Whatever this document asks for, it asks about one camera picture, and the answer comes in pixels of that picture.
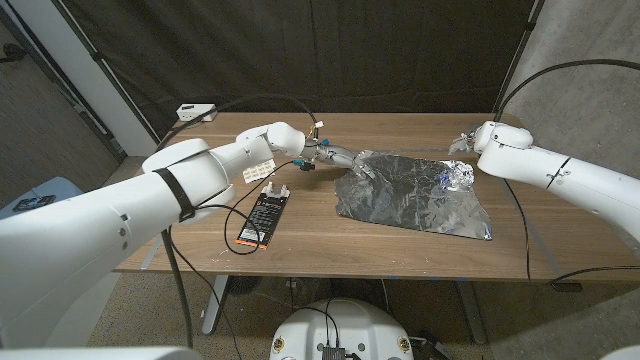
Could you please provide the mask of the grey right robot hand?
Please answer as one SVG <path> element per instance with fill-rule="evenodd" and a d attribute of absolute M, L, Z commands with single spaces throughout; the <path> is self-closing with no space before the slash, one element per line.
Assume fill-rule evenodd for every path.
<path fill-rule="evenodd" d="M 448 154 L 449 155 L 453 155 L 456 152 L 466 152 L 469 153 L 471 151 L 474 151 L 478 154 L 481 154 L 483 152 L 482 149 L 475 148 L 475 142 L 476 142 L 476 133 L 480 130 L 479 127 L 469 130 L 467 133 L 461 133 L 459 137 L 455 138 L 448 150 Z"/>

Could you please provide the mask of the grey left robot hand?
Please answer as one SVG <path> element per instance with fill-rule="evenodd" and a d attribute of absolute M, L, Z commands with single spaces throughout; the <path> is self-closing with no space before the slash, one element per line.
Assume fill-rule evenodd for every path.
<path fill-rule="evenodd" d="M 307 141 L 301 157 L 310 162 L 319 161 L 326 165 L 350 169 L 360 178 L 375 177 L 371 168 L 364 163 L 361 153 L 328 142 Z"/>

